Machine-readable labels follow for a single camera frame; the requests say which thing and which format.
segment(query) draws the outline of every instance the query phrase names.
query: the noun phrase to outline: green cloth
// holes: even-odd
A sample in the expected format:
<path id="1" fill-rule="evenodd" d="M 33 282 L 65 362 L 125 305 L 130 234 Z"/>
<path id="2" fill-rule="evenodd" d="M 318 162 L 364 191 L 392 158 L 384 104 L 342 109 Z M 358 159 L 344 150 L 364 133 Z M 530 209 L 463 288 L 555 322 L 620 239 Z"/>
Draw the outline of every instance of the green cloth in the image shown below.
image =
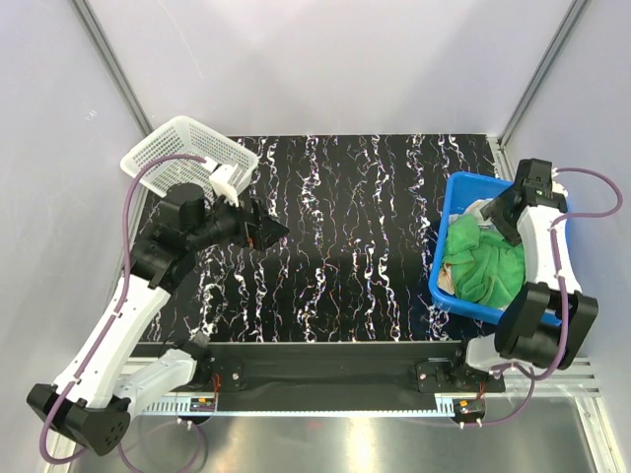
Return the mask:
<path id="1" fill-rule="evenodd" d="M 524 246 L 510 246 L 499 232 L 481 230 L 475 217 L 463 215 L 447 234 L 443 264 L 452 265 L 456 297 L 502 307 L 524 284 Z"/>

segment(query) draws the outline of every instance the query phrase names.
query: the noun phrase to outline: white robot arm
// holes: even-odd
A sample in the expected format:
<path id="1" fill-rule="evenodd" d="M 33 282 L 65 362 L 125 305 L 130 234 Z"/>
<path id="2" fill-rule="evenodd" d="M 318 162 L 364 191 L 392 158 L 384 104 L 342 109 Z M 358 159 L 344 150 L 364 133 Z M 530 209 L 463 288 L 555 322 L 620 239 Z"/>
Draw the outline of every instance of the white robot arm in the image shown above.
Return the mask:
<path id="1" fill-rule="evenodd" d="M 197 251 L 220 243 L 264 250 L 287 234 L 257 199 L 247 197 L 235 205 L 232 197 L 220 196 L 207 212 L 199 185 L 169 189 L 159 203 L 157 222 L 131 250 L 124 304 L 123 277 L 75 359 L 54 383 L 36 384 L 28 396 L 43 420 L 54 416 L 52 429 L 105 455 L 149 404 L 176 387 L 198 389 L 210 382 L 213 359 L 203 335 L 181 341 L 130 377 L 121 372 L 147 325 L 194 268 Z"/>
<path id="2" fill-rule="evenodd" d="M 542 369 L 568 368 L 596 319 L 597 301 L 582 294 L 572 271 L 565 221 L 560 221 L 567 203 L 554 184 L 550 162 L 522 160 L 513 185 L 481 210 L 510 244 L 524 244 L 526 281 L 502 315 L 496 333 L 466 342 L 439 374 L 457 389 L 475 390 L 496 367 L 513 361 Z M 553 226 L 556 253 L 551 244 Z M 562 318 L 557 267 L 562 268 L 568 300 L 565 336 L 560 325 L 542 320 L 547 311 Z"/>

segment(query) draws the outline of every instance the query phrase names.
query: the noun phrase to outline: blue plastic bin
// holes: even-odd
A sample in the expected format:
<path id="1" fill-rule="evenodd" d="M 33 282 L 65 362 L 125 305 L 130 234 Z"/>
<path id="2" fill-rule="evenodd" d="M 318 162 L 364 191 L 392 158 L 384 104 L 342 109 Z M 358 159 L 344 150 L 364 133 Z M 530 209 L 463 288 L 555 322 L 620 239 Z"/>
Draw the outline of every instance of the blue plastic bin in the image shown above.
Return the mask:
<path id="1" fill-rule="evenodd" d="M 469 303 L 450 296 L 439 289 L 438 276 L 443 261 L 443 251 L 445 249 L 448 227 L 450 225 L 450 215 L 464 213 L 466 208 L 478 199 L 497 197 L 511 184 L 512 183 L 507 180 L 500 180 L 470 172 L 455 172 L 448 179 L 445 203 L 443 205 L 443 217 L 441 218 L 441 227 L 436 243 L 434 264 L 432 265 L 432 272 L 430 273 L 430 293 L 432 294 L 434 304 L 438 308 L 495 325 L 500 321 L 500 317 L 503 313 L 502 310 Z M 560 323 L 552 313 L 546 313 L 543 316 L 543 321 L 553 325 Z"/>

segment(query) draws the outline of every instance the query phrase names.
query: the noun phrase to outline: white plastic basket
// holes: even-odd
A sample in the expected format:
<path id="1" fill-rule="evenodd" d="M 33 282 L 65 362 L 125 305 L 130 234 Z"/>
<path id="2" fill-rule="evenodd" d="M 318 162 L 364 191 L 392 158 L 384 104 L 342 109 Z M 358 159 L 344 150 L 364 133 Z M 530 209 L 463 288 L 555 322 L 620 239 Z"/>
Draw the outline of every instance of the white plastic basket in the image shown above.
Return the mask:
<path id="1" fill-rule="evenodd" d="M 120 161 L 120 167 L 135 177 L 147 163 L 165 155 L 196 155 L 210 158 L 206 165 L 190 160 L 173 160 L 149 170 L 142 184 L 164 197 L 174 184 L 194 182 L 208 196 L 213 189 L 208 180 L 216 164 L 237 166 L 230 182 L 241 193 L 249 186 L 258 156 L 215 130 L 187 116 L 172 118 L 134 146 Z"/>

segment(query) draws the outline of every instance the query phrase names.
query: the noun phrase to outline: gray wall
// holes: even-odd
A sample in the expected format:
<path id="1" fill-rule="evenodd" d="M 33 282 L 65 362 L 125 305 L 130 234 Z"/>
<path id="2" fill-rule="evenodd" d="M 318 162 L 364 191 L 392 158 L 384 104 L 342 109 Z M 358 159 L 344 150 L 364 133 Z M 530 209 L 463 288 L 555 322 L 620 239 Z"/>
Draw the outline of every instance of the gray wall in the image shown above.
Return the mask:
<path id="1" fill-rule="evenodd" d="M 499 134 L 571 0 L 91 0 L 154 126 Z"/>
<path id="2" fill-rule="evenodd" d="M 67 0 L 0 16 L 0 470 L 34 472 L 41 421 L 26 396 L 69 363 L 101 316 L 122 249 L 141 139 Z"/>
<path id="3" fill-rule="evenodd" d="M 631 2 L 592 2 L 536 97 L 509 154 L 516 163 L 542 158 L 556 166 L 600 170 L 627 198 L 614 217 L 574 223 L 572 255 L 586 294 L 600 314 L 585 346 L 596 367 L 609 419 L 631 466 Z M 612 192 L 588 177 L 563 176 L 571 205 L 594 211 L 613 205 Z"/>

